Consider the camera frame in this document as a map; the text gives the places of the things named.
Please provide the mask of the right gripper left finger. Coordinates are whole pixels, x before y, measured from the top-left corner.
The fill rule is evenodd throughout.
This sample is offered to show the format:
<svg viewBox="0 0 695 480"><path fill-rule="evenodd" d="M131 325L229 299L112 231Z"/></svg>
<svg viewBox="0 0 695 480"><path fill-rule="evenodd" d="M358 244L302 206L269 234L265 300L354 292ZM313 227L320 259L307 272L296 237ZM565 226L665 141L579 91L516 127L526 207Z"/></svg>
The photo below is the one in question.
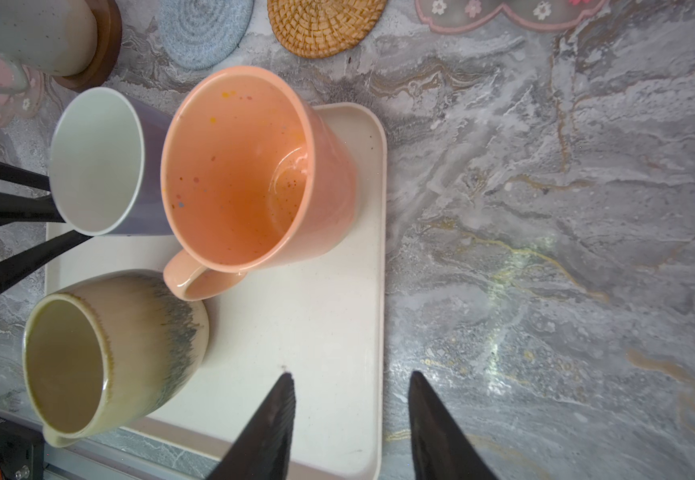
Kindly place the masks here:
<svg viewBox="0 0 695 480"><path fill-rule="evenodd" d="M206 480L287 478L296 398L283 373Z"/></svg>

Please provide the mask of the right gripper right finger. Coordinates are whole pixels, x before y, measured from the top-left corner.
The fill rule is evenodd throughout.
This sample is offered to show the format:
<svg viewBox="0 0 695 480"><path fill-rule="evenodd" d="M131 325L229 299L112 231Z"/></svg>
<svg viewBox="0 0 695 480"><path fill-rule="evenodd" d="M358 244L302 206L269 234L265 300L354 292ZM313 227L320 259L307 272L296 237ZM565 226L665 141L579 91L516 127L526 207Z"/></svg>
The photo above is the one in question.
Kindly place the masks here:
<svg viewBox="0 0 695 480"><path fill-rule="evenodd" d="M409 425L415 478L497 480L419 371L409 382Z"/></svg>

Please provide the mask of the pink flower coaster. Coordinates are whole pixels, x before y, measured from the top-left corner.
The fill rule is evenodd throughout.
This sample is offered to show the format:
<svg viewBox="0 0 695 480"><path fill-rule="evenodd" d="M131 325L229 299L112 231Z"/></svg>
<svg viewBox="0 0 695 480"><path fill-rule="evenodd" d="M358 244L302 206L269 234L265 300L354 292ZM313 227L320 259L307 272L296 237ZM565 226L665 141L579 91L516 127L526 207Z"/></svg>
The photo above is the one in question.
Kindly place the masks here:
<svg viewBox="0 0 695 480"><path fill-rule="evenodd" d="M439 34L461 34L505 16L522 28L563 32L587 20L607 0L415 0L422 24Z"/></svg>
<svg viewBox="0 0 695 480"><path fill-rule="evenodd" d="M35 116L43 93L41 72L0 55L0 128L15 116L25 119Z"/></svg>

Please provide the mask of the lavender ceramic mug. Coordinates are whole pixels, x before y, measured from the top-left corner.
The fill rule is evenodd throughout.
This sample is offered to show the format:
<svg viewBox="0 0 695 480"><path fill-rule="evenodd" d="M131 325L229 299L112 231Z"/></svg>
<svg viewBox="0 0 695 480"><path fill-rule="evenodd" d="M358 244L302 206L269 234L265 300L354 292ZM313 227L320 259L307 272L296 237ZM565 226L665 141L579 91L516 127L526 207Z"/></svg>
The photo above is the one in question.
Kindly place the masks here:
<svg viewBox="0 0 695 480"><path fill-rule="evenodd" d="M48 164L64 222L88 236L171 234L160 186L171 120L107 87L73 99L54 130Z"/></svg>

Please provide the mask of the white ceramic mug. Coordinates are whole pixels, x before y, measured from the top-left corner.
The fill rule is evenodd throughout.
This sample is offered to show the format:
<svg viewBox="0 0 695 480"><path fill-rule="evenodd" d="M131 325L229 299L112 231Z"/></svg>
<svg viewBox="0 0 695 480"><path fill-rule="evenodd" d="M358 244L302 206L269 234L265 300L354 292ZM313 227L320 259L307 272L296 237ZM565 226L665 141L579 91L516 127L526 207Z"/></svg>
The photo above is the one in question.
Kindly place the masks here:
<svg viewBox="0 0 695 480"><path fill-rule="evenodd" d="M0 0L0 54L55 76L85 70L97 24L84 1Z"/></svg>

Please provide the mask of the yellow ceramic mug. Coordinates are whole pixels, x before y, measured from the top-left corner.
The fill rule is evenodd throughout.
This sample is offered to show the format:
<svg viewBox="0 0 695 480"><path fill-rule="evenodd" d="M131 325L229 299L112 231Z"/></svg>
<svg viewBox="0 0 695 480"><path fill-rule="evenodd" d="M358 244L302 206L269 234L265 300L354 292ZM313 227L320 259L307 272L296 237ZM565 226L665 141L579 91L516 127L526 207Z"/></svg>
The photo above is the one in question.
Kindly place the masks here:
<svg viewBox="0 0 695 480"><path fill-rule="evenodd" d="M201 366L208 340L204 303L174 296L158 272L119 271L48 294L22 342L45 442L71 446L155 412Z"/></svg>

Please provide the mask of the brown wooden round coaster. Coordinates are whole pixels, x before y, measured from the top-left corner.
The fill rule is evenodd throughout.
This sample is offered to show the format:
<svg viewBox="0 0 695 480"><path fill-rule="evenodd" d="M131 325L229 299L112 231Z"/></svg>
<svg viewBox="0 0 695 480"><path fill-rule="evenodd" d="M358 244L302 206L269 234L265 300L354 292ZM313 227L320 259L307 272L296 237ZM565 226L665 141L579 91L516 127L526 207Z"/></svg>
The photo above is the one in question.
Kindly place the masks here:
<svg viewBox="0 0 695 480"><path fill-rule="evenodd" d="M87 0L96 20L96 51L85 70L71 76L53 76L60 86L81 93L101 86L117 62L122 39L120 10L115 0Z"/></svg>

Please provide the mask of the blue woven round coaster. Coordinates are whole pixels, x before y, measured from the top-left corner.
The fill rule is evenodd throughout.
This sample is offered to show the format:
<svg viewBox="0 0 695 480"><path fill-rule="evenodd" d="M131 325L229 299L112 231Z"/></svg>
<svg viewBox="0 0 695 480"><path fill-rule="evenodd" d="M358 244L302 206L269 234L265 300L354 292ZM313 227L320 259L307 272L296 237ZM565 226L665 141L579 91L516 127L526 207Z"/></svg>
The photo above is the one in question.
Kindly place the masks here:
<svg viewBox="0 0 695 480"><path fill-rule="evenodd" d="M253 7L253 0L161 1L157 22L163 48L183 68L215 66L241 42Z"/></svg>

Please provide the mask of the orange ceramic mug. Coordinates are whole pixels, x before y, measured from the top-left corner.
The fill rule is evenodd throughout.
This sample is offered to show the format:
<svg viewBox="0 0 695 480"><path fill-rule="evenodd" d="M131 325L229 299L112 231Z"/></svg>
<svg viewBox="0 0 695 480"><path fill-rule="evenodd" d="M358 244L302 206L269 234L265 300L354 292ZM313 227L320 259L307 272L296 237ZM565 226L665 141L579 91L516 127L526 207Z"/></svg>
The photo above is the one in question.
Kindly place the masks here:
<svg viewBox="0 0 695 480"><path fill-rule="evenodd" d="M220 70L169 126L161 195L181 250L163 278L178 298L211 298L255 270L315 258L357 218L357 166L284 80Z"/></svg>

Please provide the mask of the tan rattan round coaster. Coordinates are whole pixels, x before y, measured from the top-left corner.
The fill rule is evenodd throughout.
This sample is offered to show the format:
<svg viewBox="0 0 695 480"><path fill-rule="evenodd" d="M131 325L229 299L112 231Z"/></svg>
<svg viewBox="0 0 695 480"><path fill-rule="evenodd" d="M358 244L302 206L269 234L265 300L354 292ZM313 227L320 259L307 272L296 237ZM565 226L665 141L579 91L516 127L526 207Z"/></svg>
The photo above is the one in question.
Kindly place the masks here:
<svg viewBox="0 0 695 480"><path fill-rule="evenodd" d="M373 30L385 0L269 0L272 32L289 52L320 59L349 50Z"/></svg>

